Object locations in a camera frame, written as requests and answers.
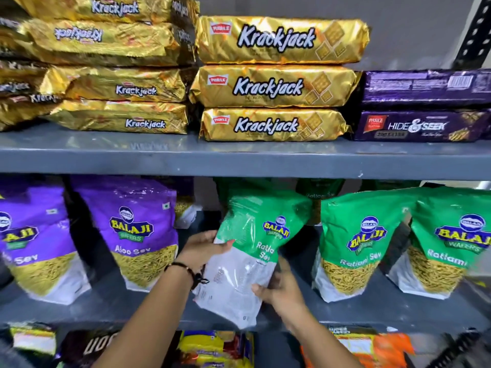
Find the person's left hand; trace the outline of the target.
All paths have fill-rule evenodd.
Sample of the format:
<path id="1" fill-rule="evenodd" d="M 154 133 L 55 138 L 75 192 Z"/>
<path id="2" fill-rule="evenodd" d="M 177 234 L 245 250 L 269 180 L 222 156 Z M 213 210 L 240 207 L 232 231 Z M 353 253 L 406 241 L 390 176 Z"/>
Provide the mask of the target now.
<path id="1" fill-rule="evenodd" d="M 215 242 L 217 233 L 217 230 L 210 230 L 190 236 L 175 261 L 186 264 L 194 272 L 201 272 L 211 259 L 208 258 L 208 242 Z"/>

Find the person's right hand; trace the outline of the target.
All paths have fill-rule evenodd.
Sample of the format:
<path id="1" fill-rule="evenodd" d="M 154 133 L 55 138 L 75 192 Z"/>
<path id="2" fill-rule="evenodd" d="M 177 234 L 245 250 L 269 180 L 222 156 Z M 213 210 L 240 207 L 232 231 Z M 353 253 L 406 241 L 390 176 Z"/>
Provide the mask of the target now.
<path id="1" fill-rule="evenodd" d="M 308 315 L 308 308 L 291 266 L 283 256 L 278 256 L 277 269 L 273 272 L 270 284 L 265 287 L 277 289 L 276 301 L 267 304 L 273 307 L 283 323 L 298 322 Z"/>

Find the green snack bag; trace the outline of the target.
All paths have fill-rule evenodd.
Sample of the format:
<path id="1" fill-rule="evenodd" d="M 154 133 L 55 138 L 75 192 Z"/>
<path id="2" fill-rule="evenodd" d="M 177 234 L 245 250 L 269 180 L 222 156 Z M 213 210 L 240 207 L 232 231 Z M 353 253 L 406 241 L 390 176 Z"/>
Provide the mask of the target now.
<path id="1" fill-rule="evenodd" d="M 420 180 L 363 179 L 359 192 L 406 189 L 419 187 L 420 185 Z"/>
<path id="2" fill-rule="evenodd" d="M 386 276 L 400 291 L 448 299 L 491 247 L 491 191 L 415 188 L 408 245 Z"/>
<path id="3" fill-rule="evenodd" d="M 300 178 L 297 180 L 296 192 L 308 197 L 312 201 L 310 218 L 306 223 L 307 226 L 322 225 L 321 205 L 322 201 L 336 197 L 343 185 L 345 179 L 307 179 Z"/>
<path id="4" fill-rule="evenodd" d="M 234 240 L 232 248 L 212 256 L 193 291 L 195 303 L 239 329 L 256 325 L 262 301 L 253 284 L 267 286 L 278 262 L 279 248 L 310 219 L 312 201 L 291 190 L 232 188 L 227 213 L 215 244 Z"/>
<path id="5" fill-rule="evenodd" d="M 326 303 L 363 294 L 420 189 L 348 193 L 321 203 L 312 288 Z"/>

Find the person's right forearm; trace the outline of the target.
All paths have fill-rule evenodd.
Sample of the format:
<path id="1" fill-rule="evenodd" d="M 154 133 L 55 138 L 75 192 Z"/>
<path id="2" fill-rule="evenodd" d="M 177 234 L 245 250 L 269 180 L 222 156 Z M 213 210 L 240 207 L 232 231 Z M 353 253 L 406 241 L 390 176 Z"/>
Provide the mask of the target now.
<path id="1" fill-rule="evenodd" d="M 311 314 L 294 304 L 281 313 L 283 323 L 296 337 L 314 368 L 364 368 L 359 360 Z"/>

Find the person's left forearm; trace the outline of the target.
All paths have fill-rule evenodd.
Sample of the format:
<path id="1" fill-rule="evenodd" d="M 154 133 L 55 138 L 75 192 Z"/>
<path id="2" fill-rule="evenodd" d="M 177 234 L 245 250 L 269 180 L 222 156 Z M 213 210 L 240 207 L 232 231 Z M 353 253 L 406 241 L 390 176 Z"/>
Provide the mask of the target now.
<path id="1" fill-rule="evenodd" d="M 180 267 L 163 272 L 92 368 L 161 368 L 192 284 L 190 275 Z"/>

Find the black thread wristband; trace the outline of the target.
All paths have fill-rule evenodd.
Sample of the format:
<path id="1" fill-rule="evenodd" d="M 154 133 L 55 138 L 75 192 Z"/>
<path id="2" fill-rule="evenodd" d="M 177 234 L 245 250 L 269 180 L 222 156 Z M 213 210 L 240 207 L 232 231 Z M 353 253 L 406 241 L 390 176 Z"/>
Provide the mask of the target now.
<path id="1" fill-rule="evenodd" d="M 206 284 L 210 283 L 210 280 L 205 278 L 201 272 L 194 272 L 189 266 L 187 266 L 186 264 L 179 262 L 179 261 L 171 262 L 170 264 L 168 264 L 164 268 L 163 271 L 164 272 L 167 271 L 172 266 L 180 267 L 180 268 L 186 270 L 186 272 L 190 275 L 190 277 L 193 280 L 193 284 L 191 285 L 191 288 L 190 288 L 191 291 L 194 291 L 199 285 L 206 285 Z"/>

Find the purple snack bag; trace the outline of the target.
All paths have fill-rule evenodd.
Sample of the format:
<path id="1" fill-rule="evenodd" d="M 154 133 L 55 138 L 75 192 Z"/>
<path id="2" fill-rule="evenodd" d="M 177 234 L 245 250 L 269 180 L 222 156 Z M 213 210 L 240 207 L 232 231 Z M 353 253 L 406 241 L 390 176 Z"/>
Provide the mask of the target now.
<path id="1" fill-rule="evenodd" d="M 195 221 L 202 206 L 196 202 L 193 177 L 169 177 L 167 186 L 176 191 L 175 223 L 176 229 L 188 229 Z"/>
<path id="2" fill-rule="evenodd" d="M 87 205 L 126 288 L 150 292 L 177 256 L 177 192 L 134 176 L 73 175 L 70 182 Z"/>
<path id="3" fill-rule="evenodd" d="M 0 178 L 0 255 L 29 298 L 70 305 L 91 290 L 72 239 L 64 186 Z"/>

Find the yellow and red packet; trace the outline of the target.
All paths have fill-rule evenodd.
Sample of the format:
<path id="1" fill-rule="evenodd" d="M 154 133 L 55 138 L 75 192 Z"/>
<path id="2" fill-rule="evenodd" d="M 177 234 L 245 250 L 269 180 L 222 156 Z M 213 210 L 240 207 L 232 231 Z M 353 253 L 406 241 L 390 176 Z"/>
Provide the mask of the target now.
<path id="1" fill-rule="evenodd" d="M 180 368 L 255 368 L 252 332 L 185 330 L 177 350 Z"/>

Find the grey metal shelf rack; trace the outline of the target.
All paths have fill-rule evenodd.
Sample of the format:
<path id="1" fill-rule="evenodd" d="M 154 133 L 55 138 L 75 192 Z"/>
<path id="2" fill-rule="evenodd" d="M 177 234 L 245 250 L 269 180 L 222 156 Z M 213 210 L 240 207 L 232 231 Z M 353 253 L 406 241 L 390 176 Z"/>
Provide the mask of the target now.
<path id="1" fill-rule="evenodd" d="M 321 12 L 359 17 L 373 24 L 371 44 L 353 68 L 449 68 L 456 59 L 481 0 L 200 0 L 203 14 L 260 14 L 318 17 Z M 443 181 L 491 180 L 491 142 L 397 143 L 355 142 L 207 142 L 197 131 L 187 135 L 74 131 L 40 122 L 0 133 L 0 173 L 54 175 L 193 176 L 204 212 L 180 232 L 180 245 L 201 230 L 218 227 L 218 198 L 212 177 L 278 178 L 284 187 L 293 178 L 343 178 L 347 192 L 358 179 Z M 82 257 L 94 276 L 92 290 L 70 306 L 36 302 L 15 284 L 0 291 L 0 323 L 38 321 L 70 329 L 120 326 L 144 294 L 127 291 L 108 249 L 97 234 L 76 229 L 76 242 L 89 242 Z M 441 334 L 491 328 L 491 306 L 461 284 L 439 301 L 404 294 L 376 272 L 362 296 L 327 304 L 311 289 L 310 271 L 320 228 L 304 228 L 284 247 L 299 276 L 312 313 L 330 327 L 371 326 L 412 335 L 435 351 Z"/>

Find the orange packet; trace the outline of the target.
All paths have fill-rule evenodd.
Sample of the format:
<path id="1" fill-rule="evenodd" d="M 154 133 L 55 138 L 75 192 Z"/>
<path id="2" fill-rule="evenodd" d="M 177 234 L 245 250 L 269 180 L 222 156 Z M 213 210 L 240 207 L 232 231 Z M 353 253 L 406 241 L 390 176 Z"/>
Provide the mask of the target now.
<path id="1" fill-rule="evenodd" d="M 407 334 L 378 333 L 374 328 L 361 326 L 328 329 L 364 368 L 409 368 L 406 356 L 415 354 Z"/>

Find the dark brown packet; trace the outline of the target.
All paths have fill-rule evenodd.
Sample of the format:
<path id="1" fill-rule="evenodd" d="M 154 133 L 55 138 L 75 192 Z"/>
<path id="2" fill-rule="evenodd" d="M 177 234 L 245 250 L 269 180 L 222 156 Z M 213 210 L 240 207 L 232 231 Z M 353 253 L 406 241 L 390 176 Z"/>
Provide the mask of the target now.
<path id="1" fill-rule="evenodd" d="M 120 330 L 74 330 L 62 341 L 55 368 L 91 368 Z"/>

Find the stack of gold biscuit packets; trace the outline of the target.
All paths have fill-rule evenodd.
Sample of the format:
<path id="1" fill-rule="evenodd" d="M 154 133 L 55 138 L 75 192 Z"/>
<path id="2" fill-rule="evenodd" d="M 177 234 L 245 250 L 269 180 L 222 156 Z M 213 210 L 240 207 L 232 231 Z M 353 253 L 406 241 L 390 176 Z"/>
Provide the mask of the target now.
<path id="1" fill-rule="evenodd" d="M 0 0 L 0 131 L 330 141 L 361 73 L 360 19 L 200 16 L 197 0 Z"/>

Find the yellow and white packet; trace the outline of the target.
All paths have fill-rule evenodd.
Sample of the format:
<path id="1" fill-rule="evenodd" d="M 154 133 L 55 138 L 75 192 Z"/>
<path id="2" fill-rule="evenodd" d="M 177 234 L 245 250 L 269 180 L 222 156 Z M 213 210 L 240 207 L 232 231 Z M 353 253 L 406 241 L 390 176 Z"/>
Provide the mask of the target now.
<path id="1" fill-rule="evenodd" d="M 57 351 L 57 332 L 42 323 L 11 323 L 9 332 L 13 347 L 20 350 L 54 356 Z"/>

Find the purple biscuit packet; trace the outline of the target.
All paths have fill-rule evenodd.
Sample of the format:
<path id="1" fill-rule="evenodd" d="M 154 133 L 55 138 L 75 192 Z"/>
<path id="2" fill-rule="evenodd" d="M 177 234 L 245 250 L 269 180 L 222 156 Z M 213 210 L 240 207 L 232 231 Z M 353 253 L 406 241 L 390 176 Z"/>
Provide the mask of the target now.
<path id="1" fill-rule="evenodd" d="M 489 110 L 362 111 L 354 141 L 462 143 L 478 140 L 489 125 Z"/>
<path id="2" fill-rule="evenodd" d="M 491 68 L 365 71 L 363 105 L 491 105 Z"/>

